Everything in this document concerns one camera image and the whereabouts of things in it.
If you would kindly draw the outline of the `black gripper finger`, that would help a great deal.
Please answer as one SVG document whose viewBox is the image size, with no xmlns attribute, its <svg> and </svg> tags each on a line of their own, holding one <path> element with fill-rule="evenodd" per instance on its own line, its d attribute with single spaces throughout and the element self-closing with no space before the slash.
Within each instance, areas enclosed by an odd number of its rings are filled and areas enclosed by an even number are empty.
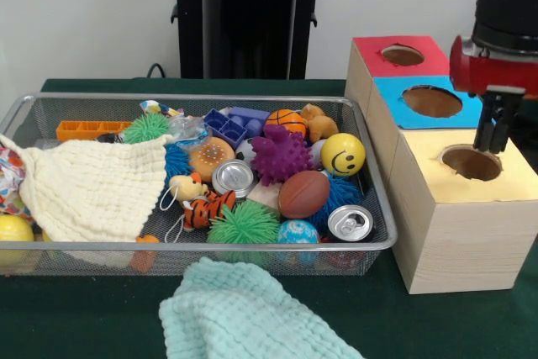
<svg viewBox="0 0 538 359">
<path fill-rule="evenodd" d="M 524 97 L 523 92 L 500 92 L 496 98 L 495 129 L 494 129 L 494 153 L 498 154 L 505 150 L 509 132 L 513 126 L 514 118 L 518 113 L 519 106 Z"/>
<path fill-rule="evenodd" d="M 479 151 L 497 151 L 495 144 L 495 126 L 498 110 L 498 95 L 495 92 L 486 92 L 482 96 L 483 108 L 478 121 L 473 147 Z"/>
</svg>

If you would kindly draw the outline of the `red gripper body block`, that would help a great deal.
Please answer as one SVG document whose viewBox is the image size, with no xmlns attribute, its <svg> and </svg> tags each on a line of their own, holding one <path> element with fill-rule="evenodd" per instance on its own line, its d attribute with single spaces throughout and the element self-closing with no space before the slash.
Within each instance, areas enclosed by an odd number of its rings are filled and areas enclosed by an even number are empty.
<svg viewBox="0 0 538 359">
<path fill-rule="evenodd" d="M 450 78 L 459 92 L 503 92 L 537 97 L 537 56 L 506 54 L 457 36 L 451 46 Z"/>
</svg>

